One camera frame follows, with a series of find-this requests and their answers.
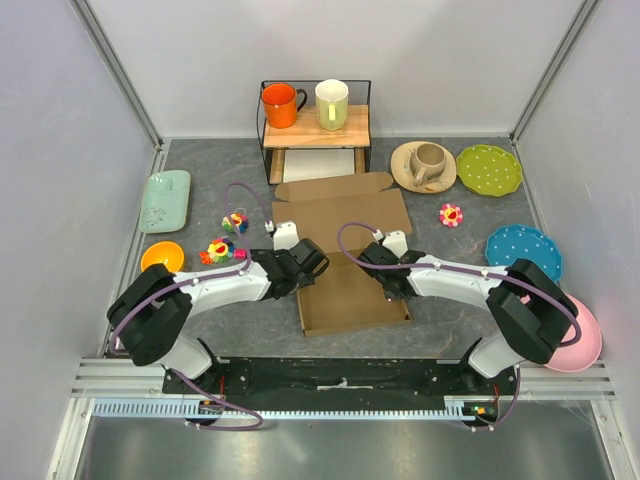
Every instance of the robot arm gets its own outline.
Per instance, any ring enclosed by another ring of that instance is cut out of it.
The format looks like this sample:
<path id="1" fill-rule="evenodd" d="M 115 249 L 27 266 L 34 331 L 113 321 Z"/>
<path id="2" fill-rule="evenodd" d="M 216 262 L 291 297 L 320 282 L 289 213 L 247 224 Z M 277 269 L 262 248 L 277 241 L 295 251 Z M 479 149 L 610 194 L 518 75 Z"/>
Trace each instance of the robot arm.
<path id="1" fill-rule="evenodd" d="M 545 300 L 533 295 L 528 297 L 524 289 L 492 278 L 490 274 L 524 281 L 577 314 L 571 300 L 528 260 L 520 259 L 511 267 L 469 266 L 409 250 L 404 233 L 400 231 L 387 233 L 384 238 L 374 237 L 380 243 L 371 243 L 359 260 L 374 265 L 424 263 L 433 266 L 394 270 L 362 267 L 382 284 L 387 299 L 445 297 L 488 310 L 494 316 L 499 330 L 472 345 L 461 362 L 463 370 L 466 369 L 463 377 L 466 375 L 465 381 L 470 388 L 472 383 L 493 378 L 523 360 L 547 363 L 571 326 L 566 316 Z M 471 276 L 461 270 L 474 270 L 478 275 Z"/>
<path id="2" fill-rule="evenodd" d="M 181 284 L 136 314 L 120 333 L 120 340 L 135 365 L 162 364 L 196 378 L 212 365 L 207 348 L 182 333 L 186 320 L 205 310 L 236 302 L 279 299 L 311 285 L 329 266 L 324 253 L 309 239 L 298 240 L 295 224 L 279 225 L 274 250 L 251 250 L 249 268 L 239 266 L 172 274 L 162 264 L 152 265 L 116 300 L 107 313 L 116 328 L 150 295 Z"/>

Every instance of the black wire rack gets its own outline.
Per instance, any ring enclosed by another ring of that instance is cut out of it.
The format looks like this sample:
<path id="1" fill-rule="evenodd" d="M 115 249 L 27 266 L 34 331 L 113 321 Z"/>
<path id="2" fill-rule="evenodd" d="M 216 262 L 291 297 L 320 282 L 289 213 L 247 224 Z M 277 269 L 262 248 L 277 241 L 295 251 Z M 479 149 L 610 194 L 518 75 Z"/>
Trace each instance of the black wire rack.
<path id="1" fill-rule="evenodd" d="M 265 147 L 265 134 L 267 131 L 267 118 L 264 112 L 264 108 L 262 106 L 262 92 L 269 85 L 274 83 L 287 83 L 291 85 L 294 89 L 303 89 L 307 92 L 307 102 L 305 104 L 305 108 L 307 107 L 315 107 L 316 98 L 315 98 L 315 88 L 318 83 L 323 80 L 263 80 L 260 83 L 260 93 L 258 95 L 257 108 L 256 108 L 256 132 L 258 136 L 258 142 L 260 145 L 260 152 L 262 154 L 262 160 L 264 163 L 265 175 L 267 177 L 267 182 L 269 185 L 275 185 L 281 182 L 281 180 L 277 180 L 276 177 L 272 174 L 272 167 L 274 165 L 274 160 L 277 155 L 277 152 L 283 153 L 285 150 L 290 148 L 296 149 L 305 149 L 305 147 Z M 371 80 L 341 80 L 346 83 L 349 87 L 349 105 L 366 105 L 368 107 L 368 118 L 367 118 L 367 133 L 369 136 L 369 144 L 368 146 L 358 147 L 358 149 L 362 150 L 362 154 L 364 156 L 364 171 L 369 171 L 369 165 L 371 163 Z M 342 145 L 327 145 L 322 146 L 322 148 L 333 148 L 333 149 L 343 149 L 343 148 L 354 148 L 353 146 L 342 146 Z"/>

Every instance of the cardboard box lid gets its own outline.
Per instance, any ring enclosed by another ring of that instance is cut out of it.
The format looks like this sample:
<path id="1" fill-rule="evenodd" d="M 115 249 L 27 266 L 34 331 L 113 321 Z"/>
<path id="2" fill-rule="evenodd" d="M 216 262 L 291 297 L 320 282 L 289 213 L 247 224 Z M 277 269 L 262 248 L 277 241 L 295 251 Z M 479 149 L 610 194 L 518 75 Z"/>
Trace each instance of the cardboard box lid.
<path id="1" fill-rule="evenodd" d="M 411 232 L 411 222 L 399 189 L 391 175 L 370 172 L 342 177 L 283 183 L 273 203 L 276 223 L 292 220 L 300 238 L 310 238 L 325 253 L 339 252 L 337 234 L 347 222 L 363 222 L 383 232 Z M 364 228 L 351 227 L 343 234 L 345 247 L 359 251 L 373 238 Z"/>
<path id="2" fill-rule="evenodd" d="M 324 335 L 409 321 L 403 301 L 388 302 L 382 286 L 349 261 L 338 247 L 337 234 L 347 222 L 362 222 L 383 232 L 411 232 L 411 222 L 391 175 L 384 172 L 319 178 L 276 188 L 273 218 L 292 220 L 300 238 L 310 238 L 330 259 L 315 285 L 298 290 L 305 335 Z M 374 241 L 365 228 L 345 230 L 343 240 L 354 255 Z"/>

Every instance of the flower toy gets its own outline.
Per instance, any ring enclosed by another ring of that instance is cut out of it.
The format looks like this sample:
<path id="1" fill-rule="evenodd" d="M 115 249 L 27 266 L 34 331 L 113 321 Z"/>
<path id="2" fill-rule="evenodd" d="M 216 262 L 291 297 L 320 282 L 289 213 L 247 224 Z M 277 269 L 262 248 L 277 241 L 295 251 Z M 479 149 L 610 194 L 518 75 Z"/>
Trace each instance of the flower toy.
<path id="1" fill-rule="evenodd" d="M 451 203 L 445 203 L 440 209 L 438 218 L 443 225 L 454 228 L 462 223 L 464 216 L 462 215 L 460 207 L 452 205 Z"/>
<path id="2" fill-rule="evenodd" d="M 200 252 L 200 261 L 204 265 L 211 265 L 212 263 L 223 263 L 235 259 L 246 259 L 247 252 L 242 248 L 236 248 L 233 242 L 228 238 L 216 238 L 206 252 Z"/>
<path id="3" fill-rule="evenodd" d="M 232 213 L 231 220 L 236 224 L 238 230 L 240 230 L 240 233 L 244 233 L 247 231 L 247 228 L 249 227 L 249 220 L 247 219 L 246 215 L 237 212 Z M 231 225 L 231 222 L 229 221 L 229 217 L 224 217 L 222 219 L 222 228 L 224 228 L 229 233 L 233 233 L 235 231 L 233 229 L 233 225 Z"/>

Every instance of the green plate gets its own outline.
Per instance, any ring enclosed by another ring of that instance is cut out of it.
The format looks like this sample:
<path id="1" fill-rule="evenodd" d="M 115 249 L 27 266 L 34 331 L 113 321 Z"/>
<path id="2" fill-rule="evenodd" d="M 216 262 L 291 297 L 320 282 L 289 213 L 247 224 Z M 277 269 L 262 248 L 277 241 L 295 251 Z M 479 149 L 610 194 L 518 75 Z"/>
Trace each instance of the green plate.
<path id="1" fill-rule="evenodd" d="M 165 233 L 184 227 L 190 186 L 191 175 L 184 170 L 151 175 L 142 198 L 140 230 L 144 233 Z"/>
<path id="2" fill-rule="evenodd" d="M 476 145 L 458 156 L 458 176 L 478 195 L 501 197 L 515 192 L 522 183 L 522 166 L 500 147 Z"/>

